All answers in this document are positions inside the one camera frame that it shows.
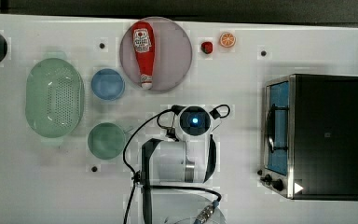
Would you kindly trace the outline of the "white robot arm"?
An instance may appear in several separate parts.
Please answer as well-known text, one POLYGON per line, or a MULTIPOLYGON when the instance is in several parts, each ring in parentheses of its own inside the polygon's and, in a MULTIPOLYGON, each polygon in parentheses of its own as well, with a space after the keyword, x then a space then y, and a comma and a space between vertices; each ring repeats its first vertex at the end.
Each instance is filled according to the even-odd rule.
POLYGON ((166 129, 168 139, 152 138, 141 149, 145 224, 153 221, 152 190, 183 189, 186 183, 204 183, 213 175, 216 166, 213 130, 223 117, 218 109, 174 105, 170 111, 176 120, 166 129))

